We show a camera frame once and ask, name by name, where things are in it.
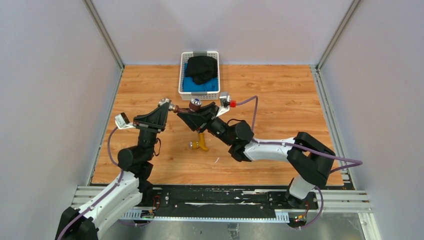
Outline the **silver pipe fitting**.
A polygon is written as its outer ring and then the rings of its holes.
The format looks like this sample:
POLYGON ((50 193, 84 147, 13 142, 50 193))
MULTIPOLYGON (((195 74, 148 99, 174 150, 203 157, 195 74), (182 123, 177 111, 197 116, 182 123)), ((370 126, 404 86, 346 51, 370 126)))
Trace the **silver pipe fitting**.
POLYGON ((169 98, 166 98, 166 97, 163 98, 163 99, 161 99, 158 102, 158 105, 157 106, 158 107, 162 107, 162 108, 164 108, 164 109, 166 109, 166 110, 168 110, 170 112, 175 112, 175 110, 177 108, 177 106, 174 103, 172 103, 172 100, 169 99, 169 98))

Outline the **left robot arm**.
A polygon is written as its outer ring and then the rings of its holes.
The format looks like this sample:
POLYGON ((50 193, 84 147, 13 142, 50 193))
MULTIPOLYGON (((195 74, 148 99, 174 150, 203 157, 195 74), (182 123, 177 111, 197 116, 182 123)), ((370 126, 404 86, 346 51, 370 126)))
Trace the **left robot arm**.
POLYGON ((132 207, 153 202, 153 186, 147 180, 153 168, 150 160, 158 156, 157 135, 165 130, 170 108, 170 102, 160 103, 152 112, 137 115, 132 121, 123 112, 115 116, 115 129, 137 129, 138 142, 122 149, 112 161, 120 169, 113 182, 85 204, 68 207, 62 213, 57 240, 99 240, 132 207))

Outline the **brown faucet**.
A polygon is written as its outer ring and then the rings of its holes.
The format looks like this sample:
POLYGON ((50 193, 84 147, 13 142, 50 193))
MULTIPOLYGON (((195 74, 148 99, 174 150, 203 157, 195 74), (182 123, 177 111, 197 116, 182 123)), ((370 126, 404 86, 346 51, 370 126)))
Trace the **brown faucet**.
POLYGON ((171 111, 174 113, 195 113, 198 112, 201 107, 202 101, 199 98, 192 98, 188 103, 188 107, 179 107, 175 105, 171 108, 171 111))

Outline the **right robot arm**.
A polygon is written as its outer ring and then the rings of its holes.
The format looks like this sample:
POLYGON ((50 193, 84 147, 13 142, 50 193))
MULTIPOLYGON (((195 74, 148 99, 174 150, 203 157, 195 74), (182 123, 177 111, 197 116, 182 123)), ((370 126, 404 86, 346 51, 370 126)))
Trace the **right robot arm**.
POLYGON ((215 103, 196 111, 189 108, 175 111, 193 132, 207 131, 229 146, 229 154, 238 162, 269 160, 290 163, 297 172, 285 195, 291 208, 303 205, 307 194, 314 188, 327 185, 336 156, 318 139, 307 132, 280 140, 259 139, 246 121, 230 125, 219 117, 218 112, 215 103))

